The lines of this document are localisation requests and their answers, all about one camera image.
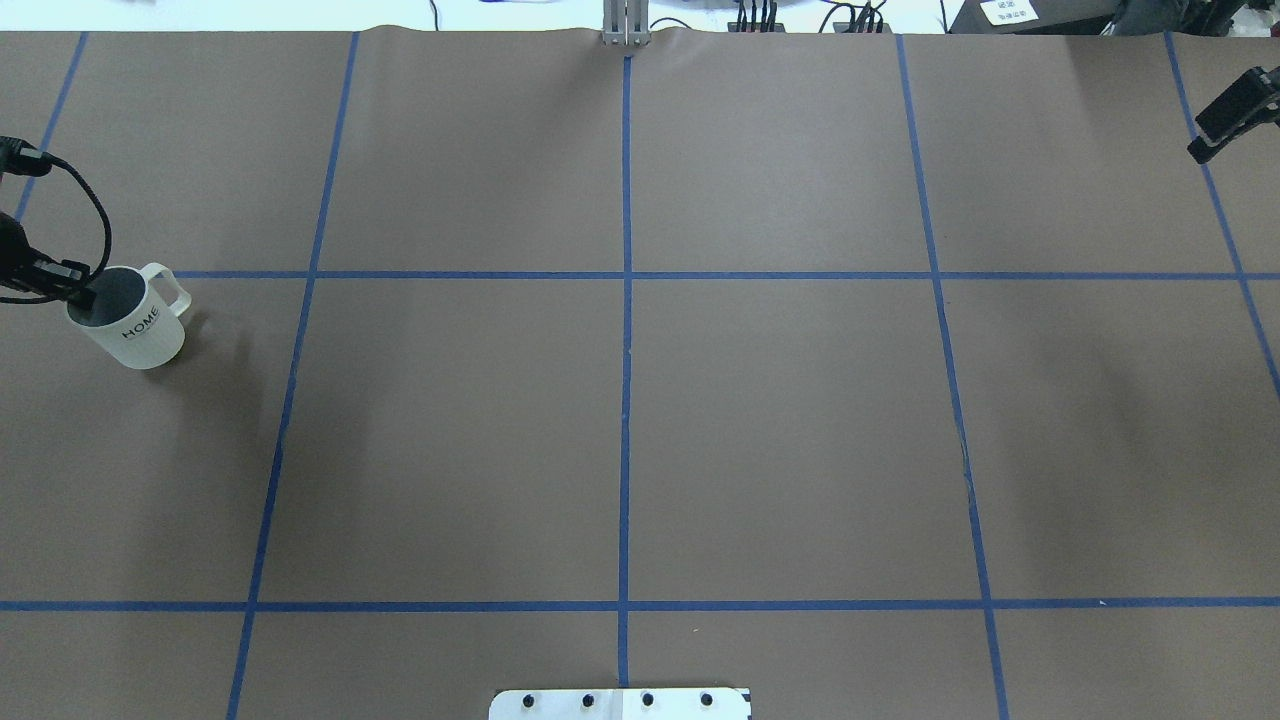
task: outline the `white mug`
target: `white mug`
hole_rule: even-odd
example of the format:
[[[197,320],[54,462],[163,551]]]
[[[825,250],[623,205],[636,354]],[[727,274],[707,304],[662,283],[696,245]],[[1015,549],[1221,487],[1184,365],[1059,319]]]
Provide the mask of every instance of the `white mug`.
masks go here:
[[[178,300],[169,305],[152,281],[160,278]],[[67,304],[67,318],[125,368],[164,365],[182,350],[187,331],[178,318],[191,307],[191,293],[173,270],[148,263],[141,270],[113,265],[88,284],[97,293],[90,310]]]

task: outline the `mug rim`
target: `mug rim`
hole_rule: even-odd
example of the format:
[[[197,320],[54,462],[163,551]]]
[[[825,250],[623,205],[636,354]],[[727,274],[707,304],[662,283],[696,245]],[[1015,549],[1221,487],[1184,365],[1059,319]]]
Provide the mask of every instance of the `mug rim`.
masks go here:
[[[67,319],[70,320],[70,323],[73,325],[76,325],[77,328],[81,328],[81,329],[84,329],[84,331],[113,331],[114,332],[114,329],[115,329],[116,325],[119,325],[120,323],[128,320],[131,315],[133,315],[134,313],[138,311],[138,307],[142,307],[142,305],[146,304],[147,295],[151,295],[151,292],[155,290],[155,288],[151,287],[151,283],[148,283],[147,279],[142,277],[142,270],[140,270],[138,268],[133,268],[131,265],[108,265],[108,266],[102,268],[104,273],[108,272],[108,270],[131,270],[131,272],[133,272],[133,274],[138,279],[142,281],[142,297],[138,299],[138,304],[134,305],[133,309],[131,309],[128,313],[125,313],[123,318],[120,318],[119,320],[115,320],[113,323],[108,323],[105,325],[83,325],[81,323],[77,323],[76,318],[72,318],[72,306],[70,305],[63,305],[63,313],[67,314]],[[163,302],[161,305],[165,305],[165,307],[168,307],[168,304]]]

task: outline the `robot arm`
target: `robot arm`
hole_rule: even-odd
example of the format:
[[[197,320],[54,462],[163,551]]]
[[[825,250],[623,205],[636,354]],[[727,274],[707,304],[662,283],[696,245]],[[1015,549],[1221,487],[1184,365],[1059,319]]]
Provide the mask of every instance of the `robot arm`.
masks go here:
[[[99,202],[84,178],[65,160],[49,152],[41,152],[24,140],[0,137],[0,174],[41,177],[49,174],[55,167],[67,170],[76,178],[102,218],[102,228],[106,234],[101,261],[92,270],[88,265],[74,260],[59,263],[33,249],[27,242],[27,233],[22,224],[0,213],[0,286],[38,295],[38,297],[0,297],[0,302],[33,305],[63,300],[84,309],[93,304],[93,291],[84,286],[102,272],[111,255],[111,223],[106,218],[102,204]]]
[[[1236,137],[1262,123],[1280,124],[1280,68],[1251,68],[1196,115],[1201,135],[1187,150],[1203,165]]]

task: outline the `white plate with holes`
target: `white plate with holes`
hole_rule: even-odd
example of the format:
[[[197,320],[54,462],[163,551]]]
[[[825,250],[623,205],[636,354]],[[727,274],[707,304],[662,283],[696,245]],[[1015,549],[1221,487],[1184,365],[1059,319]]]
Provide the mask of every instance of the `white plate with holes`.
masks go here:
[[[504,691],[489,720],[750,720],[751,691],[630,688]]]

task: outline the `white bracket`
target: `white bracket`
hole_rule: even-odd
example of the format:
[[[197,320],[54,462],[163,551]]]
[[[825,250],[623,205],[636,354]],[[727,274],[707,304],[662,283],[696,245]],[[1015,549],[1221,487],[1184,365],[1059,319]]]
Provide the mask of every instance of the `white bracket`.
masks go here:
[[[751,691],[506,691],[489,705],[489,720],[751,720]]]
[[[649,0],[604,0],[605,45],[649,45]]]

